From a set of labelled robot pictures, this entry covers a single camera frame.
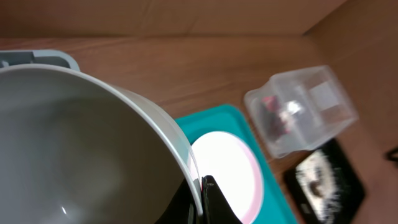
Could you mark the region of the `white rice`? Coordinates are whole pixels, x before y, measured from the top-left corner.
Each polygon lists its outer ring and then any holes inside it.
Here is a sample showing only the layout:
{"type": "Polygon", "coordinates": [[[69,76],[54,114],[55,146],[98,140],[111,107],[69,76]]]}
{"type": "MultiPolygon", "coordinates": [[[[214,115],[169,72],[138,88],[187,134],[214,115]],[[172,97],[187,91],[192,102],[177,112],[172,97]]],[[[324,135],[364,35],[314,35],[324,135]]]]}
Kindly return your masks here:
{"type": "Polygon", "coordinates": [[[341,203],[337,179],[328,156],[320,149],[314,151],[295,168],[295,177],[316,219],[320,223],[333,223],[341,203]],[[308,184],[312,180],[323,182],[323,198],[311,193],[308,184]]]}

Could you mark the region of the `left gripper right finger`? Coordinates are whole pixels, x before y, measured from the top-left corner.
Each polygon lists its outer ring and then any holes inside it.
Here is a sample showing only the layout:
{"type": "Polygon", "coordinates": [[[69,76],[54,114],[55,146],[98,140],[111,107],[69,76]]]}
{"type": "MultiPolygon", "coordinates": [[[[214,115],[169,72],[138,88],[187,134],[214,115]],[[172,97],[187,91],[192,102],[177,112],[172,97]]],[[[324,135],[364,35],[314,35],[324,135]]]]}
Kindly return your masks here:
{"type": "Polygon", "coordinates": [[[204,223],[242,224],[229,206],[215,178],[211,175],[201,178],[201,200],[204,223]]]}

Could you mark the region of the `white tissue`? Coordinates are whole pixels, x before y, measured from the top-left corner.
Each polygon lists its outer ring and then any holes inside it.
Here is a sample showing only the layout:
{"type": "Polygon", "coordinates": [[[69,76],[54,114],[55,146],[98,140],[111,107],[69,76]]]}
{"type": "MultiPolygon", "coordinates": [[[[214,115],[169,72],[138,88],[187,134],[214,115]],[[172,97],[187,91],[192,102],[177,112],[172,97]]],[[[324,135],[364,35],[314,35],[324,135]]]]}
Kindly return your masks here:
{"type": "Polygon", "coordinates": [[[278,115],[283,124],[284,133],[289,133],[295,126],[298,116],[305,111],[304,107],[296,100],[286,102],[279,110],[278,115]]]}

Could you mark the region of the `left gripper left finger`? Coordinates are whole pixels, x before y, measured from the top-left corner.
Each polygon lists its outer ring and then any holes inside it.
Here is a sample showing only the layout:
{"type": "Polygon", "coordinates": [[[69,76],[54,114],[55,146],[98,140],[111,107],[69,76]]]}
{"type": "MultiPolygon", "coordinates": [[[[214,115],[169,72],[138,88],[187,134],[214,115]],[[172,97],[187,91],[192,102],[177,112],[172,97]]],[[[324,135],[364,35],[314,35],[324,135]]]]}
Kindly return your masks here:
{"type": "Polygon", "coordinates": [[[155,224],[196,224],[197,211],[189,185],[183,180],[165,212],[155,224]]]}

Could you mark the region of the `grey bowl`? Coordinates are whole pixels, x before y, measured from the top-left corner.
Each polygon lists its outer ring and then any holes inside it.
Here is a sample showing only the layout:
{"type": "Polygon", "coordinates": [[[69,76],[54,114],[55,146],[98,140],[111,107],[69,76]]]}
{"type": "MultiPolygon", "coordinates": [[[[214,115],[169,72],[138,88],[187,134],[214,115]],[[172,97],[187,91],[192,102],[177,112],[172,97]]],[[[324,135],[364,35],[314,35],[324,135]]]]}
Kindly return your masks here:
{"type": "Polygon", "coordinates": [[[1,69],[2,223],[155,223],[183,180],[199,223],[193,159],[141,95],[54,65],[1,69]]]}

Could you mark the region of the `red snack wrapper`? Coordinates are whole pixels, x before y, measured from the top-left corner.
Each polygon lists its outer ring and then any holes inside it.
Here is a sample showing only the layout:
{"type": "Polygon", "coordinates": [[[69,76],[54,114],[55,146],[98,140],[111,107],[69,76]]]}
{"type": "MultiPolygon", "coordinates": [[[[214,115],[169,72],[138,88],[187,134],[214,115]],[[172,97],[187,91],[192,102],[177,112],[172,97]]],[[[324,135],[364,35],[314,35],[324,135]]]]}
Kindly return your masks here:
{"type": "Polygon", "coordinates": [[[262,97],[261,106],[266,136],[271,141],[278,141],[283,135],[290,133],[291,124],[289,117],[286,111],[282,109],[278,97],[262,97]]]}

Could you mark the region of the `brown food piece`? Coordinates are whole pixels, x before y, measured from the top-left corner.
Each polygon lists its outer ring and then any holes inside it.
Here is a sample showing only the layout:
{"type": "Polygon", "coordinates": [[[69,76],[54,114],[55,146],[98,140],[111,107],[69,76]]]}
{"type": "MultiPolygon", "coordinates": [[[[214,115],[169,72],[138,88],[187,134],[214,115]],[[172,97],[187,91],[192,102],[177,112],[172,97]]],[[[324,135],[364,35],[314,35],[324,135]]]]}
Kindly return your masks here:
{"type": "Polygon", "coordinates": [[[323,192],[323,182],[320,180],[312,180],[308,184],[308,188],[310,189],[311,193],[318,198],[324,197],[323,192]]]}

